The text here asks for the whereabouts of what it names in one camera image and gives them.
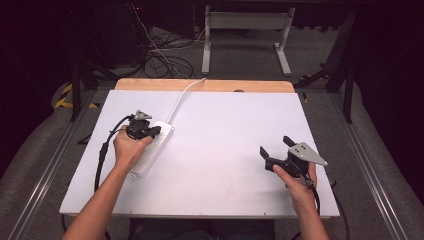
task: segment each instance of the white table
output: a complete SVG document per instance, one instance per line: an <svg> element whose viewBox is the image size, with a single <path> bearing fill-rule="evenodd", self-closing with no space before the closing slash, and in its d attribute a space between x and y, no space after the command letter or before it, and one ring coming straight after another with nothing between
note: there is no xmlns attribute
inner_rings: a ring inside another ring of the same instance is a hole
<svg viewBox="0 0 424 240"><path fill-rule="evenodd" d="M166 120L180 93L111 91L60 212L75 215L92 196L99 150L119 120L138 109L153 116L151 123ZM147 176L125 181L113 215L296 217L284 183L264 170L259 147L273 157L285 158L288 147L282 139L287 135L316 150L297 94L190 91L184 95L172 125L175 132ZM101 181L113 164L110 144ZM322 166L317 166L317 175L322 217L339 216Z"/></svg>

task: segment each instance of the white board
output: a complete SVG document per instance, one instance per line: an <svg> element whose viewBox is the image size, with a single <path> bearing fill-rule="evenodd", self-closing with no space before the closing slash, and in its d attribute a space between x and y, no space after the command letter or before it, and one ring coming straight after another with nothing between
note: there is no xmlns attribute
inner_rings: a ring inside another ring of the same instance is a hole
<svg viewBox="0 0 424 240"><path fill-rule="evenodd" d="M180 92L110 91L60 212L77 214L93 194L99 150L109 131L136 110L166 121ZM114 215L128 217L295 217L275 173L264 170L263 146L284 159L283 136L316 149L295 93L187 92L175 132L146 177L124 183ZM111 143L101 181L114 164ZM321 216L339 216L325 170L317 166Z"/></svg>

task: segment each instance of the wooden edge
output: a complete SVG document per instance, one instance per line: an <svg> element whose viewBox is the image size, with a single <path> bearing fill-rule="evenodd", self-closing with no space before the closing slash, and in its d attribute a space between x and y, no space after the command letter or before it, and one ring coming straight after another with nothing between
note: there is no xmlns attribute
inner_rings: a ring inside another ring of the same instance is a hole
<svg viewBox="0 0 424 240"><path fill-rule="evenodd" d="M142 91L182 91L188 85L198 80L189 79L144 79L122 78L115 90L142 90ZM204 92L269 92L294 93L293 84L287 81L252 81L252 80L212 80L193 85L190 91Z"/></svg>

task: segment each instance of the forearm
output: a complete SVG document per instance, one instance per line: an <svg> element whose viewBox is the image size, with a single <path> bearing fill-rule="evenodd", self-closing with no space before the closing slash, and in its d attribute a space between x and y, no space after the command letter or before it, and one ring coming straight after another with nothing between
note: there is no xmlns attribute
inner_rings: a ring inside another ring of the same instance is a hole
<svg viewBox="0 0 424 240"><path fill-rule="evenodd" d="M112 169L63 239L102 239L126 175L124 169Z"/></svg>
<svg viewBox="0 0 424 240"><path fill-rule="evenodd" d="M302 239L327 240L329 239L324 224L316 209L302 209L297 211Z"/></svg>

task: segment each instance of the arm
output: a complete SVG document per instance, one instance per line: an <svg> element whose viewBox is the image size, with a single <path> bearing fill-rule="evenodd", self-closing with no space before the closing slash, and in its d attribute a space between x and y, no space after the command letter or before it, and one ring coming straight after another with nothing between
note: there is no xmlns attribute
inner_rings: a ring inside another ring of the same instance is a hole
<svg viewBox="0 0 424 240"><path fill-rule="evenodd" d="M317 182L315 164L309 163L309 176ZM300 232L303 239L327 240L329 239L324 225L315 207L315 198L310 189L305 187L298 179L291 177L278 165L273 166L274 172L286 183L292 197L293 209L299 217Z"/></svg>
<svg viewBox="0 0 424 240"><path fill-rule="evenodd" d="M139 141L129 138L125 128L126 126L122 127L113 141L115 166L72 222L63 239L103 238L128 172L140 158L146 146L152 142L151 137Z"/></svg>

